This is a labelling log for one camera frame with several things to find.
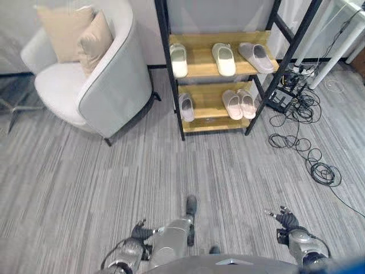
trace armchair cushion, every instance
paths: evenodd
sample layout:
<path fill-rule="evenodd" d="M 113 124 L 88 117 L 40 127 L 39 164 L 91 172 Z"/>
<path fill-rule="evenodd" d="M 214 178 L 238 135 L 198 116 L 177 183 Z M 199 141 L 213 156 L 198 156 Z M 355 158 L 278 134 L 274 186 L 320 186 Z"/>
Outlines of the armchair cushion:
<path fill-rule="evenodd" d="M 50 37 L 59 63 L 78 61 L 77 41 L 94 18 L 92 7 L 78 10 L 37 7 L 37 14 Z"/>
<path fill-rule="evenodd" d="M 35 88 L 43 103 L 58 117 L 76 126 L 86 124 L 76 99 L 86 76 L 80 63 L 56 63 L 35 78 Z"/>
<path fill-rule="evenodd" d="M 78 54 L 86 76 L 89 76 L 113 42 L 105 15 L 99 11 L 78 40 Z"/>

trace shelf frame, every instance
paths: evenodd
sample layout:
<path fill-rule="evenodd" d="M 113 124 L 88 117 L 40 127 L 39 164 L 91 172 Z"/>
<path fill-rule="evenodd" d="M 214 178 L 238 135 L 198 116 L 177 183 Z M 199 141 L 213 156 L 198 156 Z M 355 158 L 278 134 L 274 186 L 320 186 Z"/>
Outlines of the shelf frame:
<path fill-rule="evenodd" d="M 282 62 L 279 65 L 279 68 L 277 72 L 274 74 L 273 80 L 271 81 L 269 87 L 266 91 L 264 91 L 261 82 L 259 81 L 256 74 L 249 75 L 249 80 L 253 80 L 255 85 L 257 86 L 259 95 L 261 97 L 261 102 L 256 110 L 256 117 L 251 120 L 248 128 L 246 129 L 245 135 L 249 135 L 251 130 L 253 129 L 257 119 L 260 117 L 260 114 L 263 110 L 263 108 L 267 105 L 269 98 L 273 94 L 274 90 L 279 84 L 280 79 L 282 78 L 287 65 L 290 63 L 290 60 L 292 59 L 296 49 L 298 48 L 302 38 L 304 37 L 311 21 L 313 20 L 315 14 L 317 13 L 321 3 L 323 0 L 312 0 L 310 3 L 309 8 L 306 11 L 306 14 L 299 26 L 298 31 L 295 33 L 295 35 L 291 32 L 291 30 L 288 28 L 286 23 L 283 21 L 283 19 L 278 15 L 278 10 L 280 7 L 282 0 L 274 0 L 273 8 L 270 13 L 269 20 L 266 25 L 266 30 L 271 30 L 273 27 L 273 24 L 275 23 L 280 31 L 283 33 L 284 37 L 289 41 L 290 46 L 282 60 Z M 172 71 L 172 64 L 171 64 L 171 58 L 170 58 L 170 44 L 169 39 L 171 35 L 171 28 L 169 24 L 169 15 L 168 15 L 168 8 L 167 8 L 167 0 L 155 0 L 155 6 L 156 6 L 156 12 L 157 12 L 157 19 L 159 21 L 160 26 L 160 32 L 161 32 L 161 38 L 162 38 L 162 44 L 164 48 L 164 54 L 166 58 L 166 66 L 168 70 L 168 76 L 169 81 L 172 88 L 173 93 L 173 101 L 175 105 L 175 113 L 177 116 L 177 121 L 180 129 L 181 138 L 184 141 L 185 140 L 185 132 L 183 128 L 183 122 L 181 120 L 180 115 L 180 109 L 179 109 L 179 83 L 173 76 Z"/>

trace beige pillow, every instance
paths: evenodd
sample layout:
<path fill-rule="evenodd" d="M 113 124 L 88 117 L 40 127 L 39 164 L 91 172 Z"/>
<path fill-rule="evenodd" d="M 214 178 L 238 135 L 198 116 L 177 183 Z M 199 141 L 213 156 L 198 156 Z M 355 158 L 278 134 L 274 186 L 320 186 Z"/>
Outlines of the beige pillow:
<path fill-rule="evenodd" d="M 92 73 L 112 42 L 107 20 L 100 11 L 78 40 L 79 60 L 86 76 Z"/>
<path fill-rule="evenodd" d="M 82 7 L 79 10 L 37 7 L 36 11 L 50 37 L 58 62 L 78 61 L 77 41 L 94 18 L 92 7 Z"/>

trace metal chair leg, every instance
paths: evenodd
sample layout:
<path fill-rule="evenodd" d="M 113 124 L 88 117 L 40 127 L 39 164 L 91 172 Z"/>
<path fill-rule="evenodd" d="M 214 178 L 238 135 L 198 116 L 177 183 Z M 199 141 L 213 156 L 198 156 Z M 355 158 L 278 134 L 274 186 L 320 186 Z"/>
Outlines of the metal chair leg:
<path fill-rule="evenodd" d="M 111 147 L 112 146 L 112 142 L 110 141 L 110 139 L 108 138 L 104 138 L 104 141 L 106 142 L 106 144 Z"/>
<path fill-rule="evenodd" d="M 157 92 L 153 92 L 152 95 L 155 97 L 156 100 L 160 101 L 161 102 L 161 97 L 160 97 L 160 94 L 158 94 Z"/>

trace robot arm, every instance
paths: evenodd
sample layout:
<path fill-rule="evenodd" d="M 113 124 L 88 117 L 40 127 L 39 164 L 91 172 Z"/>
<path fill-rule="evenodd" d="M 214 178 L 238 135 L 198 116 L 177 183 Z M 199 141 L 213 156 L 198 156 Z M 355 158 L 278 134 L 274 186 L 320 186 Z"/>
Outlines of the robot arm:
<path fill-rule="evenodd" d="M 287 207 L 281 206 L 280 208 L 280 214 L 265 211 L 283 226 L 283 228 L 277 229 L 278 242 L 288 246 L 290 254 L 299 265 L 321 267 L 326 265 L 331 253 L 324 241 L 309 233 L 306 228 L 299 226 L 298 219 Z"/>

